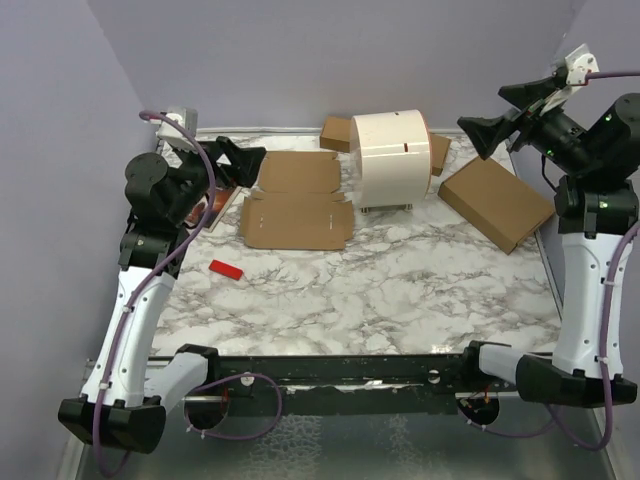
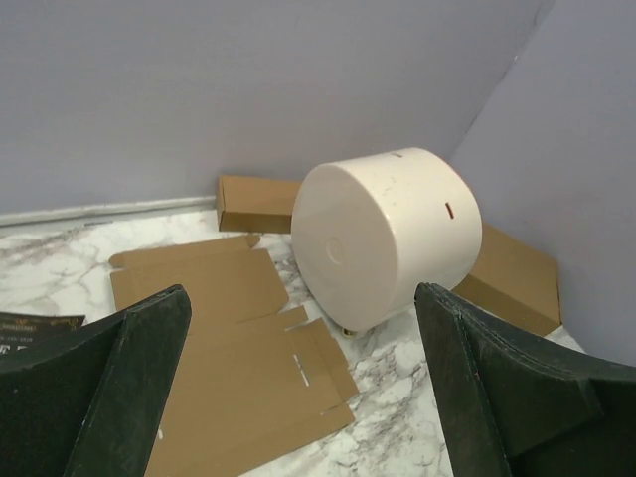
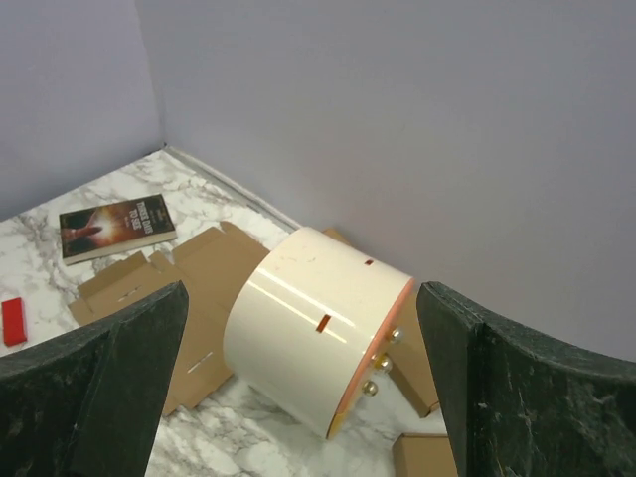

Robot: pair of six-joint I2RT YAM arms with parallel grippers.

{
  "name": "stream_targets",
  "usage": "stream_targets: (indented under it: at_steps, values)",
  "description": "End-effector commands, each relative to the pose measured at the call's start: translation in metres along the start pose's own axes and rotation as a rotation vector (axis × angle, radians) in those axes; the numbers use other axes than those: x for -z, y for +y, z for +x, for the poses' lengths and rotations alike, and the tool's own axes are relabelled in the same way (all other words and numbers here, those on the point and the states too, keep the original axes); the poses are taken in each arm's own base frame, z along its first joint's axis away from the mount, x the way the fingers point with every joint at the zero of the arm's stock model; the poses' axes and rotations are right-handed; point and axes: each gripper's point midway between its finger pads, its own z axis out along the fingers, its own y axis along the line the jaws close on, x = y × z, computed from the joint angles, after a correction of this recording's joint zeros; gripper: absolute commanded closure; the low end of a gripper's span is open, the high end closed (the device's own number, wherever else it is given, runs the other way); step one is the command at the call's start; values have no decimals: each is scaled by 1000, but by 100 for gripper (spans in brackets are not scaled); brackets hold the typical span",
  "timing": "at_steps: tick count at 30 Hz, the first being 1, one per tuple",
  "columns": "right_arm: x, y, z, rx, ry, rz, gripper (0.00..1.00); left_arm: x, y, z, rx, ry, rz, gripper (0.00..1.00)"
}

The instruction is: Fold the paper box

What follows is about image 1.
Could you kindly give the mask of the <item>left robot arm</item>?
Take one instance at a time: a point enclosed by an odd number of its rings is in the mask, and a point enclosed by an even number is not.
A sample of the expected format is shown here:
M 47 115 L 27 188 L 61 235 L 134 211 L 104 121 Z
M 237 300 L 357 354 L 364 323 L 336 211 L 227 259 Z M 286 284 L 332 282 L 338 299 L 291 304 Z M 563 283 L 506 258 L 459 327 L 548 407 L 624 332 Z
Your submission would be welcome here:
M 160 442 L 166 417 L 194 390 L 220 385 L 216 349 L 186 344 L 159 373 L 147 361 L 165 301 L 186 254 L 187 220 L 215 175 L 226 186 L 252 186 L 263 147 L 239 147 L 219 136 L 201 145 L 208 158 L 181 152 L 177 167 L 158 153 L 134 157 L 125 169 L 131 209 L 120 242 L 112 318 L 89 379 L 77 398 L 61 402 L 58 419 L 85 444 L 148 454 Z

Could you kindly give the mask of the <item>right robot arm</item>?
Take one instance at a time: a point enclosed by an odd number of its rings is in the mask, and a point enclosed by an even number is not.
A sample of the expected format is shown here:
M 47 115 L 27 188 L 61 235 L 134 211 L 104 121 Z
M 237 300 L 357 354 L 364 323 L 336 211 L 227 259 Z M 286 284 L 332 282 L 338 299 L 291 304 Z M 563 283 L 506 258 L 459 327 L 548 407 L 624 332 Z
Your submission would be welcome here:
M 482 159 L 509 136 L 511 149 L 531 146 L 564 173 L 554 196 L 565 262 L 561 331 L 551 358 L 511 346 L 472 342 L 461 383 L 481 391 L 495 377 L 529 402 L 597 408 L 632 404 L 619 351 L 621 287 L 639 224 L 630 176 L 639 167 L 639 96 L 620 96 L 589 128 L 562 109 L 559 81 L 503 86 L 511 104 L 501 117 L 461 117 L 459 126 Z

